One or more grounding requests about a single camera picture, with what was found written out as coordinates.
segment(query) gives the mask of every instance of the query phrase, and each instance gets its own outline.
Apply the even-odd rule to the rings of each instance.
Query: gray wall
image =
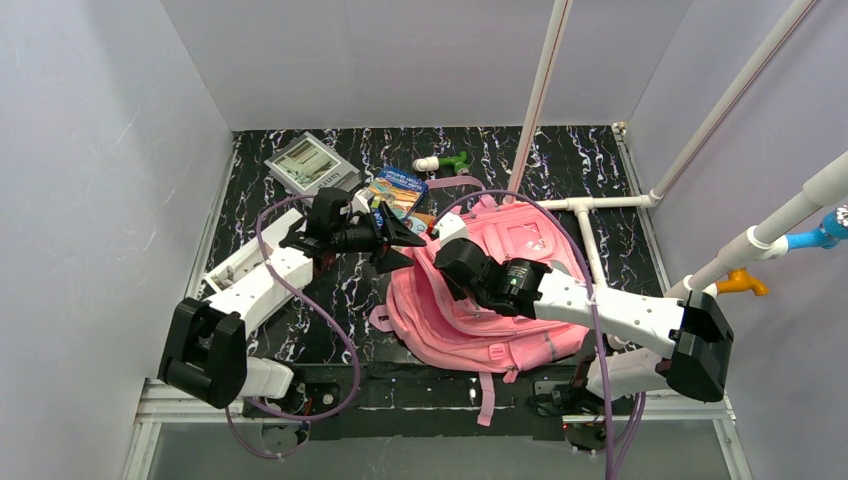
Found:
[[[789,2],[696,0],[633,115],[649,188]],[[651,216],[672,282],[848,149],[848,4],[820,0]],[[820,215],[804,222],[806,229]],[[848,246],[749,270],[772,293],[725,295],[728,390],[759,479],[844,478]]]
[[[0,25],[0,478],[113,480],[231,136],[159,2]]]
[[[232,130],[520,125],[551,0],[163,0]],[[577,1],[546,124],[630,117],[691,0]]]

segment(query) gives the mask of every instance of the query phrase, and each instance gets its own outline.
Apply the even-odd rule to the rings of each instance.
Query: robotic arm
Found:
[[[458,217],[449,218],[453,224]],[[686,301],[596,288],[590,300],[583,282],[548,265],[522,258],[498,263],[452,229],[436,255],[455,300],[471,296],[481,307],[506,316],[560,320],[592,327],[591,302],[604,332],[645,347],[607,359],[612,398],[672,388],[704,402],[724,398],[733,331],[713,297],[691,292]],[[603,398],[600,369],[586,359],[573,390]]]
[[[391,247],[424,246],[424,241],[385,203],[371,212],[368,199],[360,195],[351,201],[344,190],[320,189],[307,217],[292,210],[268,228],[287,232],[281,239],[278,235],[265,240],[279,240],[280,248],[274,249],[269,262],[295,288],[308,285],[341,253],[371,253],[378,273],[412,266],[412,259]],[[243,250],[225,262],[236,268],[216,269],[220,272],[210,277],[223,289],[206,301],[186,298],[177,305],[159,364],[160,380],[216,408],[238,396],[282,398],[294,377],[286,365],[245,354],[247,336],[292,294],[262,266],[258,243]]]

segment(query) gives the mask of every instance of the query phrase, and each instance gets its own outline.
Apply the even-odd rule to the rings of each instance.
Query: purple wire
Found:
[[[636,412],[636,419],[633,421],[633,428],[628,432],[630,436],[624,441],[624,446],[621,447],[621,450],[618,452],[618,455],[615,459],[615,466],[613,466],[612,470],[612,478],[617,478],[618,473],[621,471],[621,467],[624,465],[624,456],[627,455],[627,450],[630,449],[630,444],[633,443],[633,439],[636,438],[636,430],[639,429],[639,425],[642,423],[642,414],[645,413],[645,402],[647,401],[645,398],[645,392],[641,392],[638,397],[636,397],[637,401],[641,398],[641,402],[639,402],[638,412]]]
[[[357,355],[356,355],[356,347],[353,345],[353,342],[351,341],[351,339],[348,338],[347,334],[345,334],[344,330],[342,330],[342,327],[340,327],[339,324],[336,323],[336,321],[333,319],[333,317],[329,313],[327,313],[326,310],[321,308],[321,306],[318,305],[317,303],[315,303],[314,300],[312,300],[311,298],[304,295],[302,291],[295,288],[294,285],[287,282],[283,277],[280,276],[279,273],[277,273],[277,270],[274,269],[274,266],[271,265],[271,262],[269,261],[271,256],[268,254],[268,249],[265,245],[265,242],[262,239],[262,222],[265,221],[265,218],[268,215],[270,215],[271,212],[273,212],[274,210],[276,210],[280,207],[288,205],[292,202],[296,202],[296,201],[299,201],[299,200],[306,200],[306,199],[313,198],[313,197],[315,197],[315,195],[298,195],[296,197],[290,197],[290,198],[286,198],[285,200],[281,200],[281,201],[271,205],[267,209],[265,209],[265,211],[263,211],[262,213],[259,214],[259,218],[256,219],[256,239],[257,239],[257,242],[259,243],[259,251],[262,253],[262,258],[265,260],[265,267],[268,269],[268,273],[271,274],[271,276],[274,278],[274,280],[279,282],[279,284],[282,285],[286,290],[290,291],[292,293],[292,295],[294,295],[295,297],[297,297],[301,301],[303,301],[303,303],[312,307],[312,309],[315,310],[315,312],[317,312],[318,315],[321,315],[322,317],[324,317],[324,320],[327,321],[327,324],[330,325],[330,328],[334,332],[336,332],[336,334],[339,336],[339,338],[341,338],[342,343],[344,343],[345,349],[348,352],[350,352],[350,363],[353,366],[353,386],[350,389],[350,393],[347,394],[347,397],[345,397],[345,399],[342,400],[341,403],[339,403],[338,406],[336,406],[336,408],[333,408],[332,410],[326,411],[324,413],[319,413],[318,415],[310,415],[310,416],[292,415],[292,414],[288,414],[288,413],[283,413],[283,412],[274,410],[273,408],[271,408],[267,405],[263,405],[262,403],[257,402],[256,400],[254,400],[252,398],[245,398],[244,399],[245,402],[253,405],[254,407],[258,408],[259,410],[262,410],[265,413],[271,414],[275,417],[285,418],[286,420],[297,420],[299,422],[314,422],[314,421],[317,421],[317,420],[323,420],[325,418],[332,417],[333,415],[335,415],[335,414],[341,412],[342,410],[344,410],[345,408],[347,408],[347,406],[350,405],[350,402],[353,401],[353,397],[355,397],[356,394],[359,392],[359,379],[360,379],[359,357],[357,357]]]
[[[523,201],[529,203],[530,205],[532,205],[536,209],[538,209],[540,212],[542,212],[542,214],[544,214],[545,217],[547,217],[547,219],[550,220],[551,223],[554,224],[554,226],[560,231],[560,233],[563,234],[565,239],[568,241],[569,245],[571,246],[572,250],[574,251],[574,255],[577,259],[577,264],[580,267],[580,271],[583,274],[583,278],[586,279],[586,282],[585,282],[586,283],[586,293],[589,295],[590,298],[593,296],[594,288],[593,288],[593,285],[592,285],[592,282],[591,282],[592,277],[591,277],[591,274],[589,272],[589,267],[588,267],[588,264],[586,262],[586,259],[583,257],[583,253],[580,251],[580,248],[574,242],[574,239],[571,238],[571,235],[569,235],[568,231],[565,230],[565,228],[562,226],[562,224],[559,223],[559,221],[556,219],[556,217],[551,215],[551,213],[547,209],[545,209],[544,207],[542,207],[541,205],[539,205],[538,203],[536,203],[534,200],[532,200],[530,197],[528,197],[526,195],[523,195],[523,194],[520,194],[520,193],[517,193],[517,192],[511,192],[511,191],[508,191],[508,190],[499,190],[499,189],[483,190],[483,191],[480,191],[480,192],[474,192],[474,193],[465,195],[464,197],[454,201],[449,206],[447,206],[444,210],[442,210],[442,212],[438,216],[436,216],[436,219],[433,223],[434,224],[438,223],[439,220],[441,220],[442,217],[444,217],[455,206],[461,205],[463,202],[470,200],[472,198],[476,198],[476,197],[486,195],[486,194],[510,195],[510,196],[513,196],[513,197],[515,197],[519,200],[523,200]],[[345,348],[351,353],[351,364],[354,368],[353,387],[351,388],[351,391],[350,391],[350,393],[348,393],[347,397],[345,397],[345,399],[342,400],[342,402],[336,408],[333,408],[332,410],[329,410],[327,412],[324,412],[324,413],[321,413],[321,414],[318,414],[318,415],[314,415],[314,416],[291,415],[291,414],[286,414],[286,413],[274,410],[274,409],[272,409],[272,408],[270,408],[266,405],[263,405],[263,404],[257,402],[256,400],[254,400],[252,398],[246,398],[245,399],[245,401],[247,403],[249,403],[249,404],[253,405],[254,407],[262,410],[263,412],[266,412],[266,413],[271,414],[271,415],[276,416],[276,417],[285,418],[285,419],[288,419],[288,420],[297,420],[297,421],[321,420],[321,419],[324,419],[324,418],[327,418],[327,417],[331,417],[331,416],[339,413],[340,411],[344,410],[345,408],[347,408],[347,406],[350,405],[350,403],[353,401],[353,398],[356,396],[357,392],[359,391],[359,382],[360,382],[360,375],[361,375],[360,366],[359,366],[359,358],[356,355],[356,347],[353,345],[353,342],[350,340],[350,338],[348,338],[348,336],[344,333],[344,331],[339,326],[339,324],[336,323],[336,321],[333,319],[333,317],[329,313],[327,313],[326,310],[321,308],[321,306],[318,305],[317,303],[315,303],[315,301],[313,301],[312,299],[310,299],[309,297],[304,295],[303,292],[301,292],[300,290],[295,288],[293,285],[291,285],[289,282],[287,282],[283,277],[281,277],[277,273],[277,271],[274,269],[273,265],[271,265],[271,263],[269,261],[270,255],[268,254],[268,249],[266,248],[265,242],[262,239],[262,223],[265,220],[265,218],[271,212],[275,211],[276,209],[278,209],[282,206],[288,205],[292,202],[299,201],[299,200],[305,200],[305,199],[313,198],[313,197],[314,197],[314,195],[299,195],[299,196],[287,198],[285,200],[281,200],[281,201],[275,203],[274,205],[270,206],[269,208],[267,208],[265,211],[263,211],[259,215],[259,218],[256,219],[256,238],[257,238],[257,242],[259,244],[259,251],[262,253],[262,258],[265,260],[265,266],[268,269],[268,273],[270,273],[271,276],[274,278],[274,280],[276,280],[278,283],[280,283],[280,285],[282,285],[287,290],[289,290],[292,293],[292,295],[299,298],[305,304],[312,307],[312,309],[315,310],[319,315],[324,317],[324,319],[327,320],[327,323],[329,324],[330,328],[336,334],[339,335],[339,337],[342,340],[342,343],[344,343],[344,345],[345,345]],[[592,321],[593,321],[593,324],[594,324],[594,327],[595,327],[595,343],[596,343],[595,349],[598,353],[598,361],[599,361],[600,367],[601,367],[601,384],[602,384],[603,390],[604,390],[604,411],[605,412],[612,412],[612,399],[610,398],[610,394],[609,394],[609,392],[610,392],[609,373],[608,373],[608,370],[607,370],[606,356],[604,355],[604,352],[602,351],[604,343],[603,343],[603,332],[601,331],[600,314],[598,313],[598,306],[593,303],[590,306],[590,310],[591,310],[591,313],[592,313]],[[624,431],[622,432],[622,437],[627,436],[627,438],[624,440],[624,446],[622,447],[622,450],[618,455],[618,462],[615,462],[615,463],[613,462],[614,459],[613,459],[613,455],[611,454],[611,452],[613,452],[613,449],[615,448],[615,444],[618,443],[619,439],[616,439],[616,441],[613,442],[613,436],[614,436],[615,433],[614,433],[614,426],[613,426],[613,422],[612,422],[612,415],[608,414],[608,415],[605,415],[605,417],[604,417],[604,426],[605,426],[606,431],[607,431],[607,436],[606,436],[606,441],[605,441],[606,442],[606,450],[607,450],[607,456],[606,456],[606,478],[607,478],[607,480],[613,480],[618,475],[618,469],[621,467],[621,464],[624,460],[624,454],[630,448],[630,444],[633,441],[633,437],[635,436],[636,430],[639,427],[639,424],[641,423],[642,413],[644,412],[644,409],[645,409],[645,400],[644,400],[645,395],[644,395],[644,393],[641,394],[641,399],[642,399],[641,402],[639,402],[639,400],[637,399],[639,406],[638,406],[637,411],[636,411],[636,417],[634,418],[633,412],[631,412],[630,420],[628,421],[627,426],[624,428]],[[232,423],[232,418],[230,417],[229,410],[227,410],[226,413],[227,413],[227,420],[230,424],[230,429],[233,432],[233,435],[235,436],[236,440],[242,445],[242,447],[244,447],[245,449],[247,449],[249,452],[253,453],[254,455],[257,455],[257,456],[262,457],[262,458],[269,458],[269,459],[270,458],[280,458],[281,456],[286,456],[286,455],[290,455],[290,454],[294,453],[296,450],[299,449],[299,447],[301,445],[303,445],[301,443],[300,445],[296,446],[295,448],[293,448],[289,452],[286,452],[285,454],[280,454],[280,455],[271,455],[271,454],[260,452],[256,449],[254,449],[253,447],[251,447],[250,445],[248,445],[247,442],[245,442],[244,439],[241,438],[241,436],[238,434],[238,431],[235,428],[235,425]]]
[[[482,196],[482,195],[487,195],[487,194],[510,195],[510,196],[513,196],[513,197],[515,197],[519,200],[523,200],[523,201],[529,203],[530,205],[533,205],[534,207],[536,207],[536,209],[538,209],[540,212],[542,212],[545,215],[545,217],[547,217],[548,220],[550,220],[551,223],[554,224],[554,226],[560,231],[560,233],[562,233],[562,235],[565,237],[565,239],[568,240],[569,245],[571,245],[571,249],[574,251],[574,256],[577,259],[577,265],[580,267],[580,272],[583,274],[583,278],[586,280],[586,282],[585,282],[586,283],[586,293],[588,294],[589,298],[592,298],[592,296],[594,295],[594,286],[592,285],[592,276],[589,273],[589,266],[588,266],[588,263],[586,262],[586,258],[583,256],[583,252],[580,251],[580,248],[577,246],[577,243],[574,242],[574,239],[571,238],[571,235],[569,235],[569,233],[565,229],[565,227],[563,227],[562,224],[559,223],[559,220],[557,220],[556,217],[551,215],[551,212],[549,212],[546,208],[544,208],[541,205],[539,205],[538,203],[536,203],[533,199],[531,199],[527,195],[524,195],[524,194],[521,194],[521,193],[518,193],[518,192],[511,192],[509,190],[500,190],[500,189],[483,190],[483,191],[480,191],[480,192],[470,193],[468,195],[465,195],[464,197],[459,198],[455,202],[453,202],[450,205],[448,205],[447,207],[445,207],[445,209],[442,210],[442,212],[436,216],[436,219],[433,221],[433,224],[434,225],[438,224],[439,220],[441,220],[442,217],[444,217],[448,212],[450,212],[450,210],[453,207],[455,207],[457,205],[462,205],[463,202],[470,200],[472,198],[479,197],[479,196]],[[606,359],[606,355],[605,355],[605,352],[604,352],[604,337],[603,337],[603,332],[601,331],[601,316],[598,313],[598,306],[594,302],[592,302],[592,304],[590,305],[590,310],[592,312],[592,323],[594,324],[594,327],[595,327],[595,344],[596,344],[595,350],[598,353],[598,362],[600,363],[600,367],[601,367],[601,384],[603,385],[603,389],[604,389],[604,412],[608,412],[608,414],[604,415],[604,427],[606,428],[606,431],[607,431],[607,437],[606,437],[606,440],[605,440],[605,443],[606,443],[605,450],[607,452],[607,455],[606,455],[606,475],[605,476],[606,476],[607,480],[614,480],[615,476],[613,474],[614,474],[615,465],[613,463],[613,461],[614,461],[614,458],[613,458],[613,452],[614,452],[613,438],[614,438],[614,435],[615,435],[615,431],[614,431],[615,427],[613,425],[612,415],[611,415],[611,413],[612,413],[612,399],[610,398],[609,371],[607,370],[607,359]],[[640,421],[640,417],[638,416],[638,413],[637,413],[637,418],[636,418],[635,421],[637,422],[637,425],[638,425],[638,422]]]

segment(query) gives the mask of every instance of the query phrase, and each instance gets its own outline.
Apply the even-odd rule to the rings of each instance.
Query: purple cable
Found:
[[[574,251],[574,255],[575,255],[576,259],[578,260],[577,263],[578,263],[578,266],[580,267],[581,273],[583,274],[583,278],[586,279],[586,282],[585,282],[586,283],[586,292],[589,294],[590,297],[594,294],[594,288],[593,288],[592,282],[590,281],[590,279],[592,277],[591,277],[591,274],[589,272],[588,264],[586,263],[586,259],[583,257],[583,253],[580,251],[580,248],[574,242],[574,239],[571,238],[571,235],[569,235],[568,231],[565,230],[565,228],[559,223],[559,221],[556,219],[556,217],[551,215],[551,213],[547,209],[545,209],[544,207],[542,207],[541,205],[539,205],[538,203],[536,203],[534,200],[532,200],[530,197],[528,197],[526,195],[523,195],[523,194],[520,194],[520,193],[517,193],[517,192],[510,192],[508,190],[498,190],[498,189],[483,190],[483,191],[480,191],[480,192],[471,193],[469,195],[465,195],[464,197],[454,201],[448,207],[446,207],[444,210],[442,210],[442,212],[436,217],[436,219],[433,223],[434,224],[438,223],[439,220],[441,220],[442,217],[444,217],[452,208],[454,208],[457,205],[461,205],[462,202],[465,202],[466,200],[470,200],[472,198],[476,198],[476,197],[486,195],[486,194],[511,195],[511,196],[513,196],[513,197],[515,197],[519,200],[523,200],[523,201],[529,203],[530,205],[532,205],[536,209],[538,209],[540,212],[542,212],[542,214],[544,214],[545,217],[547,217],[547,219],[550,220],[551,223],[554,224],[554,226],[560,231],[560,233],[563,234],[565,239],[568,241],[569,245],[571,246],[572,250]],[[320,305],[318,305],[317,303],[315,303],[315,301],[313,301],[312,299],[310,299],[309,297],[304,295],[300,290],[296,289],[293,285],[288,283],[285,279],[283,279],[277,273],[277,271],[274,269],[274,267],[269,262],[270,255],[268,254],[268,250],[265,246],[265,242],[262,239],[262,222],[265,220],[265,218],[271,212],[273,212],[274,210],[276,210],[276,209],[278,209],[282,206],[288,205],[289,203],[292,203],[292,202],[295,202],[295,201],[298,201],[298,200],[313,198],[313,197],[314,197],[314,195],[300,195],[300,196],[291,197],[291,198],[287,198],[285,200],[279,201],[279,202],[275,203],[274,205],[272,205],[271,207],[267,208],[265,211],[263,211],[259,215],[259,218],[256,219],[256,238],[257,238],[257,241],[258,241],[258,244],[259,244],[259,251],[262,253],[262,258],[265,260],[265,266],[268,269],[268,273],[270,273],[271,276],[277,282],[280,283],[280,285],[282,285],[284,288],[286,288],[287,290],[292,292],[292,295],[299,298],[301,301],[303,301],[304,303],[306,303],[307,305],[312,307],[312,309],[315,310],[319,315],[324,317],[324,319],[327,320],[327,323],[329,324],[330,328],[336,334],[339,335],[339,337],[342,340],[342,343],[344,343],[344,345],[345,345],[345,348],[351,353],[351,364],[354,368],[353,387],[351,388],[351,391],[348,394],[348,396],[345,397],[345,399],[336,408],[334,408],[330,411],[324,412],[324,413],[319,414],[319,415],[308,416],[308,417],[307,416],[300,416],[300,415],[290,415],[290,414],[278,412],[278,411],[276,411],[276,410],[274,410],[274,409],[272,409],[272,408],[270,408],[266,405],[263,405],[263,404],[257,402],[254,399],[251,399],[251,398],[245,399],[245,401],[247,403],[253,405],[254,407],[256,407],[256,408],[258,408],[258,409],[260,409],[260,410],[262,410],[262,411],[264,411],[268,414],[271,414],[273,416],[280,417],[280,418],[285,418],[285,419],[288,419],[288,420],[297,420],[297,421],[321,420],[321,419],[333,416],[333,415],[339,413],[340,411],[344,410],[345,408],[347,408],[347,406],[350,404],[350,402],[353,401],[354,396],[356,396],[356,393],[359,391],[359,382],[360,382],[359,359],[357,358],[356,347],[353,345],[353,342],[350,340],[350,338],[348,338],[348,336],[344,333],[344,331],[341,329],[339,324],[336,323],[336,321],[333,319],[333,317],[329,313],[327,313],[323,308],[321,308]],[[594,327],[595,327],[595,343],[596,343],[595,348],[596,348],[596,351],[598,353],[598,361],[599,361],[600,367],[601,367],[601,384],[602,384],[603,389],[604,389],[604,411],[605,412],[612,412],[612,400],[611,400],[610,395],[609,395],[609,391],[610,391],[609,374],[607,372],[606,356],[602,352],[602,348],[603,348],[604,343],[603,343],[603,332],[601,331],[600,314],[598,313],[598,306],[595,305],[595,304],[592,304],[590,310],[592,312],[592,321],[593,321]],[[635,435],[636,429],[638,428],[639,423],[641,422],[642,412],[644,411],[644,408],[645,408],[644,394],[641,394],[641,395],[642,395],[642,401],[640,402],[639,407],[637,409],[638,411],[636,412],[635,419],[633,419],[632,412],[631,412],[631,419],[632,419],[632,425],[633,425],[632,428],[631,428],[631,421],[628,421],[628,425],[624,428],[624,432],[623,432],[622,436],[625,436],[625,435],[629,435],[629,436],[627,436],[627,438],[624,440],[624,446],[622,447],[622,451],[619,454],[618,462],[616,464],[613,463],[613,456],[610,453],[610,452],[613,451],[613,448],[614,448],[614,443],[613,443],[614,426],[613,426],[613,423],[612,423],[612,415],[605,415],[605,417],[604,417],[604,426],[607,430],[607,437],[606,437],[606,450],[608,452],[607,457],[606,457],[606,478],[607,478],[607,480],[614,480],[615,477],[617,476],[618,468],[621,467],[621,462],[624,459],[624,454],[627,452],[627,449],[630,448],[630,444],[633,440],[633,436]],[[231,428],[233,434],[236,437],[236,440],[238,440],[239,443],[244,448],[246,448],[248,451],[250,451],[254,455],[260,456],[262,458],[279,458],[279,456],[277,456],[277,455],[270,456],[270,454],[259,452],[258,450],[255,450],[253,447],[250,447],[247,444],[247,442],[245,442],[244,439],[242,439],[241,436],[238,435],[238,432],[235,429],[235,425],[232,423],[232,419],[230,418],[229,411],[227,411],[227,418],[228,418],[228,421],[230,423],[230,428]],[[300,445],[298,445],[297,447],[295,447],[291,451],[286,452],[285,454],[281,454],[281,455],[289,455],[291,453],[294,453],[294,451],[296,451],[298,449],[298,447],[300,447]]]
[[[270,262],[271,256],[268,254],[268,249],[265,245],[265,242],[262,239],[262,222],[265,221],[265,217],[270,215],[271,212],[273,212],[274,210],[276,210],[276,209],[278,209],[282,206],[288,205],[292,202],[296,202],[296,201],[299,201],[299,200],[306,200],[306,199],[313,198],[313,197],[315,197],[315,195],[298,195],[296,197],[290,197],[290,198],[287,198],[285,200],[281,200],[281,201],[271,205],[267,209],[265,209],[265,211],[263,211],[262,213],[259,214],[259,218],[256,219],[256,239],[257,239],[257,242],[259,243],[259,251],[262,252],[262,258],[265,260],[265,267],[268,269],[268,273],[270,273],[271,276],[274,277],[274,280],[276,280],[286,290],[290,291],[292,293],[292,295],[294,295],[295,297],[297,297],[301,301],[303,301],[303,303],[312,307],[312,309],[315,310],[315,312],[317,312],[319,315],[324,317],[324,320],[327,321],[327,324],[330,325],[330,328],[334,332],[336,332],[336,334],[339,336],[339,338],[342,339],[342,343],[344,343],[345,349],[350,352],[350,363],[353,366],[353,386],[350,389],[350,393],[347,394],[347,397],[345,397],[345,399],[342,400],[341,403],[339,403],[338,406],[336,406],[336,408],[333,408],[332,410],[326,411],[324,413],[319,413],[318,415],[310,415],[310,416],[291,415],[291,414],[288,414],[288,413],[279,412],[279,411],[274,410],[273,408],[271,408],[267,405],[263,405],[262,403],[257,402],[256,400],[254,400],[252,398],[245,398],[244,399],[245,402],[253,405],[254,407],[258,408],[259,410],[262,410],[265,413],[271,414],[275,417],[285,418],[287,420],[297,420],[299,422],[314,422],[314,421],[317,421],[317,420],[323,420],[325,418],[332,417],[333,415],[335,415],[335,414],[341,412],[342,410],[344,410],[345,408],[347,408],[347,406],[350,405],[350,402],[353,401],[353,397],[355,397],[356,394],[359,392],[359,378],[360,378],[359,357],[357,357],[357,355],[356,355],[356,347],[353,345],[353,342],[350,340],[350,338],[348,338],[348,336],[345,334],[344,330],[342,330],[342,327],[340,327],[339,324],[336,323],[336,321],[333,319],[333,317],[329,313],[327,313],[326,310],[321,308],[321,306],[318,305],[317,303],[315,303],[314,300],[312,300],[311,298],[304,295],[302,291],[295,288],[294,285],[287,282],[283,277],[280,276],[279,273],[277,273],[277,270],[275,270],[274,266],[271,265],[271,262]]]
[[[574,242],[574,239],[571,238],[571,235],[569,235],[568,231],[562,226],[562,224],[559,223],[559,220],[557,220],[556,217],[551,215],[551,212],[549,212],[546,208],[544,208],[541,205],[539,205],[538,203],[536,203],[533,199],[531,199],[527,195],[524,195],[524,194],[521,194],[521,193],[518,193],[518,192],[511,192],[509,190],[500,190],[500,189],[483,190],[483,191],[480,191],[480,192],[470,193],[468,195],[465,195],[464,197],[459,198],[458,200],[454,201],[453,203],[451,203],[450,205],[445,207],[445,209],[442,210],[442,212],[436,216],[436,219],[433,221],[433,224],[434,225],[438,224],[439,220],[441,220],[442,217],[444,217],[448,212],[450,212],[450,210],[453,207],[455,207],[457,205],[462,205],[463,202],[470,200],[472,198],[479,197],[479,196],[482,196],[482,195],[487,195],[487,194],[510,195],[510,196],[513,196],[513,197],[515,197],[519,200],[523,200],[523,201],[529,203],[530,205],[533,205],[534,207],[536,207],[536,209],[538,209],[540,212],[542,212],[545,215],[545,217],[547,217],[548,220],[550,220],[551,223],[554,224],[554,226],[560,231],[560,233],[562,233],[562,235],[565,237],[565,239],[568,240],[568,244],[571,245],[571,249],[574,251],[574,256],[577,258],[577,265],[580,267],[580,272],[583,274],[583,278],[586,280],[586,282],[585,282],[586,283],[586,293],[589,295],[589,298],[592,298],[594,296],[594,286],[592,285],[592,281],[591,281],[592,276],[589,273],[589,266],[588,266],[588,263],[586,262],[586,258],[583,257],[583,252],[580,251],[580,248],[577,246],[577,243]],[[603,389],[604,389],[604,412],[612,412],[612,399],[610,398],[610,393],[609,393],[610,392],[609,372],[607,370],[606,355],[605,355],[605,352],[603,350],[604,349],[604,337],[603,337],[603,332],[601,331],[601,316],[598,313],[598,306],[594,302],[592,302],[592,304],[590,306],[590,310],[592,312],[592,323],[594,324],[594,327],[595,327],[595,344],[596,344],[595,349],[598,353],[598,362],[600,363],[600,367],[601,367],[601,384],[603,385]],[[637,418],[636,418],[637,425],[638,425],[639,420],[640,420],[640,418],[637,416]],[[607,452],[607,455],[606,455],[606,465],[607,466],[606,466],[606,475],[605,476],[606,476],[607,480],[614,480],[615,476],[613,475],[613,473],[614,473],[615,465],[613,463],[613,460],[614,460],[613,459],[613,452],[614,452],[613,437],[615,435],[615,432],[614,432],[615,429],[614,429],[614,426],[613,426],[613,423],[612,423],[612,415],[604,415],[604,427],[607,430],[607,438],[605,440],[605,443],[606,443],[605,450]]]
[[[640,393],[636,397],[637,402],[639,402],[638,412],[636,412],[636,419],[633,421],[633,428],[628,432],[630,436],[624,441],[624,446],[621,447],[621,451],[618,452],[618,455],[615,459],[615,466],[613,466],[612,470],[612,478],[617,478],[618,473],[621,471],[621,467],[624,465],[624,456],[627,455],[627,450],[630,449],[630,444],[633,442],[633,439],[636,438],[636,430],[639,429],[639,425],[642,423],[642,414],[645,413],[645,402],[647,401],[645,398],[645,392]]]

